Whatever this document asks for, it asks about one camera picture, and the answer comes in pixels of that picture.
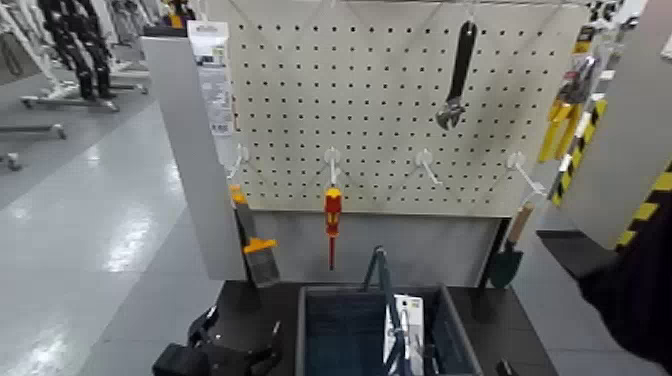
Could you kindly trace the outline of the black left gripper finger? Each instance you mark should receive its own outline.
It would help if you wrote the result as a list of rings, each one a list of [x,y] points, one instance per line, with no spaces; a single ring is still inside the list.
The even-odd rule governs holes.
[[[282,352],[284,347],[284,329],[280,320],[273,324],[271,337],[266,349],[269,352]]]
[[[219,319],[216,305],[211,306],[201,316],[195,319],[188,329],[187,342],[190,347],[198,348],[213,342],[210,330]]]

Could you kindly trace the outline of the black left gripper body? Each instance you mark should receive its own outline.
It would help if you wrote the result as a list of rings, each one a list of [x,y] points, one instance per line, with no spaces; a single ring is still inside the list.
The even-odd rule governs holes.
[[[283,358],[283,340],[272,339],[256,350],[236,350],[218,345],[207,348],[211,375],[266,376]]]

